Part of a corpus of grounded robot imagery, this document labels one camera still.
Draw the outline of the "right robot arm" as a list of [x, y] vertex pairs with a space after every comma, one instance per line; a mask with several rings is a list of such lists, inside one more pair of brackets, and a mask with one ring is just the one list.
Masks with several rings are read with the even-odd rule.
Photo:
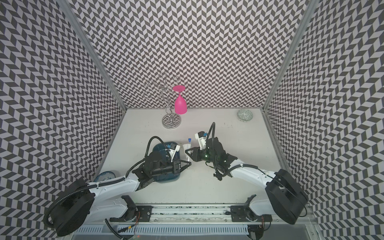
[[267, 198], [257, 195], [248, 197], [235, 216], [244, 222], [266, 222], [268, 217], [277, 215], [284, 222], [294, 225], [299, 218], [307, 215], [308, 196], [292, 175], [280, 169], [277, 172], [262, 170], [246, 164], [228, 154], [218, 138], [199, 139], [199, 146], [185, 149], [185, 154], [194, 162], [204, 161], [214, 168], [214, 177], [241, 179], [265, 190]]

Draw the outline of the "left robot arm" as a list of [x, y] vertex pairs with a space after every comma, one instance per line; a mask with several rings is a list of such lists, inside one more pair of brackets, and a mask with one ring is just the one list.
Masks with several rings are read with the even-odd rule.
[[163, 161], [160, 152], [152, 152], [134, 164], [125, 176], [109, 181], [71, 184], [46, 210], [43, 223], [64, 237], [84, 223], [103, 220], [137, 223], [144, 215], [129, 196], [154, 182], [156, 177], [178, 176], [191, 166], [185, 160]]

